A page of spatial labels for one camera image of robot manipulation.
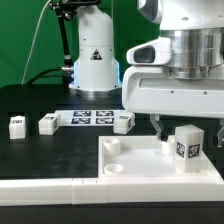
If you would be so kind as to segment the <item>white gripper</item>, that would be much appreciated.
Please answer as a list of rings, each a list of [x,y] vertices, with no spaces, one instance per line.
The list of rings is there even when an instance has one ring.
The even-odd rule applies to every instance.
[[[132,66],[123,77],[122,105],[129,112],[151,114],[161,139],[159,115],[224,118],[224,80],[180,80],[165,67]]]

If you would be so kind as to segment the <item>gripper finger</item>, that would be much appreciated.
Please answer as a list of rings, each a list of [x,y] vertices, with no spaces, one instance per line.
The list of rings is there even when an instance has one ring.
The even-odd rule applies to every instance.
[[[220,119],[220,129],[217,133],[217,143],[218,147],[222,147],[223,139],[224,139],[224,119]]]

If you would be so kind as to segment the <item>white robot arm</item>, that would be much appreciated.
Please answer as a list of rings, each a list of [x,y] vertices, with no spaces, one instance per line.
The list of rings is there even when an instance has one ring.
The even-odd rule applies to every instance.
[[[224,0],[137,0],[157,39],[126,54],[123,107],[135,113],[218,118],[224,138]],[[115,86],[113,28],[95,7],[79,9],[80,53],[72,85],[85,95]]]

